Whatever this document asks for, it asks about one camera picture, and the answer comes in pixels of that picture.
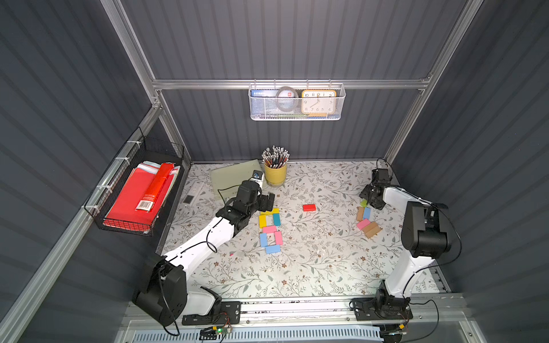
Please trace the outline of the aluminium rail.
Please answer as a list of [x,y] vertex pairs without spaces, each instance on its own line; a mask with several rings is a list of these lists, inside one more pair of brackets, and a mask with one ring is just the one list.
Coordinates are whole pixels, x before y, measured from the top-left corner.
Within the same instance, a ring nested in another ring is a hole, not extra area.
[[[241,299],[241,326],[261,324],[344,324],[354,322],[352,296]],[[427,322],[439,311],[443,321],[463,320],[471,315],[461,294],[414,294],[411,322]]]

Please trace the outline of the pale green book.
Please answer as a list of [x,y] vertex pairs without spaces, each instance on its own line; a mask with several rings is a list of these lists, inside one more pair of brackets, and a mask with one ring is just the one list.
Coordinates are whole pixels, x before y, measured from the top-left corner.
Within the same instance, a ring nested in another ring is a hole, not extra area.
[[249,180],[254,171],[262,171],[257,160],[246,161],[240,164],[233,164],[228,167],[221,167],[210,172],[214,199],[228,200],[237,194],[240,184]]

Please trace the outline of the teal block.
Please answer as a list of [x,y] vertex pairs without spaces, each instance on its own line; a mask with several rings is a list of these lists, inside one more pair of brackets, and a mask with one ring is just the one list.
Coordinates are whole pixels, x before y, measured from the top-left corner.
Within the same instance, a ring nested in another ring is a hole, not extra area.
[[281,226],[281,219],[279,214],[273,214],[273,224],[274,226],[280,227]]

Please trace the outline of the natural wood block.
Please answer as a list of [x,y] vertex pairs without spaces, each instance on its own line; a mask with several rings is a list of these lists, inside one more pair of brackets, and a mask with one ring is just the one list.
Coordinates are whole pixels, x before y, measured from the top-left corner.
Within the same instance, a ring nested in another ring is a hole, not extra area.
[[372,239],[376,234],[380,232],[381,228],[376,222],[371,222],[363,228],[363,233],[368,239]]
[[361,222],[364,220],[364,212],[365,212],[364,207],[357,207],[357,215],[356,215],[357,222]]

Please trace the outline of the bundle of pencils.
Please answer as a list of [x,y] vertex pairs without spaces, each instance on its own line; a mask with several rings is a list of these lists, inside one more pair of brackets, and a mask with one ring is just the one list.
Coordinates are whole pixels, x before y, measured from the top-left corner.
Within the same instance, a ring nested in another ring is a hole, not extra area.
[[267,147],[262,153],[264,166],[270,169],[281,169],[286,166],[290,153],[283,147]]

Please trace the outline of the yellow block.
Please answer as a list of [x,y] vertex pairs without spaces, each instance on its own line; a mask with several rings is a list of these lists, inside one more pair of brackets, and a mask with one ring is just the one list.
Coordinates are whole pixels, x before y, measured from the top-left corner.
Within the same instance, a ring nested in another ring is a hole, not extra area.
[[279,214],[279,213],[280,213],[280,210],[278,208],[274,208],[271,211],[261,212],[260,214],[268,216],[268,215]]
[[259,216],[259,226],[260,226],[260,228],[267,227],[267,216],[266,215],[260,215]]

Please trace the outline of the red long box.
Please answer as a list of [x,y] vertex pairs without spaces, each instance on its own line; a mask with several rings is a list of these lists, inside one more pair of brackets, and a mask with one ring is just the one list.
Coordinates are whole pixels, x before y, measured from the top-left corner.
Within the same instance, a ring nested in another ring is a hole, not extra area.
[[164,183],[166,182],[173,169],[174,164],[172,163],[164,163],[160,166],[154,176],[154,179],[152,180],[142,199],[138,203],[136,210],[150,212],[153,209],[154,203],[159,197]]

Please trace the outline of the yellow alarm clock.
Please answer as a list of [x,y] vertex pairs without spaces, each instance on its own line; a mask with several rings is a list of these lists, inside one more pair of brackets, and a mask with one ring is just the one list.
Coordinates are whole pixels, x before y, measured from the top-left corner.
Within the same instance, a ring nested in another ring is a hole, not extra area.
[[302,92],[301,111],[309,117],[327,117],[337,107],[337,92],[333,89],[306,89]]

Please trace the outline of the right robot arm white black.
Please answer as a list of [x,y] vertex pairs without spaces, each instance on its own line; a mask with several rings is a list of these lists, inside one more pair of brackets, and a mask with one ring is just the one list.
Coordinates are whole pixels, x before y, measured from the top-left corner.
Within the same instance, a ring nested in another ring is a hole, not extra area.
[[451,249],[452,225],[439,206],[391,181],[387,169],[376,168],[372,171],[370,184],[360,193],[360,197],[376,210],[382,210],[388,204],[404,214],[400,234],[404,250],[393,272],[376,292],[374,307],[377,311],[406,308],[420,274]]

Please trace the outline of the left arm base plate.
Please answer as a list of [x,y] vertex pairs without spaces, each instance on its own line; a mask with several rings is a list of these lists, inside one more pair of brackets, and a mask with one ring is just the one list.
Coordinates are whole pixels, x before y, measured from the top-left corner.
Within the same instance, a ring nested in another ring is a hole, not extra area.
[[239,301],[221,301],[214,303],[206,315],[190,314],[182,317],[184,326],[216,326],[221,324],[239,324],[242,313],[242,303]]

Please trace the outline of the white remote control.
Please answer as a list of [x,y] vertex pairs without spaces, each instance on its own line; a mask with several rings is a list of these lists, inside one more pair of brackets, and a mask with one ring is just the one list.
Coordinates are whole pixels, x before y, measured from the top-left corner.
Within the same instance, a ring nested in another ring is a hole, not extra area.
[[183,204],[186,207],[192,206],[194,202],[197,200],[197,198],[200,196],[200,192],[202,191],[203,187],[204,187],[203,182],[195,181],[190,187],[188,193],[185,195],[183,199]]

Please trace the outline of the long pink block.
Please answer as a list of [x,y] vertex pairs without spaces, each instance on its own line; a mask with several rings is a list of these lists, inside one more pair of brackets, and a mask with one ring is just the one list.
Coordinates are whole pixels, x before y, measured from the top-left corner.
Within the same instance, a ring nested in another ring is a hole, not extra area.
[[356,227],[357,227],[359,230],[363,230],[365,227],[367,227],[367,226],[370,225],[370,224],[371,224],[371,221],[370,221],[370,220],[364,219],[364,220],[358,222],[358,223],[356,224]]

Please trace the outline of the red block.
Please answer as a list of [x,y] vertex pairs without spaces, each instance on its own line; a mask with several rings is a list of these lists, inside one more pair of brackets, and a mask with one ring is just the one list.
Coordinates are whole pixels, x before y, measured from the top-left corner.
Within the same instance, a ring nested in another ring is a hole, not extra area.
[[303,204],[304,212],[315,212],[316,210],[317,210],[317,207],[315,204]]

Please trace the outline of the light blue block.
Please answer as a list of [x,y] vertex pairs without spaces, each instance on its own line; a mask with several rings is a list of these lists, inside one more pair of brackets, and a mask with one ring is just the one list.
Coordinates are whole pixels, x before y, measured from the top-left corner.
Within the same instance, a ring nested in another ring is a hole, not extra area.
[[280,245],[272,245],[265,247],[265,252],[267,254],[277,254],[281,252],[281,246]]
[[267,235],[265,233],[260,234],[260,246],[261,247],[267,247],[268,246]]

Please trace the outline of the grey tape roll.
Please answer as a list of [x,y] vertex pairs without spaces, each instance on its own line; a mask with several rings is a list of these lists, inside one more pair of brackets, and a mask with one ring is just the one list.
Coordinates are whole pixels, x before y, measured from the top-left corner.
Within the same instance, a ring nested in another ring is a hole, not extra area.
[[282,113],[293,114],[297,106],[297,96],[297,90],[292,87],[279,88],[275,96],[277,109]]

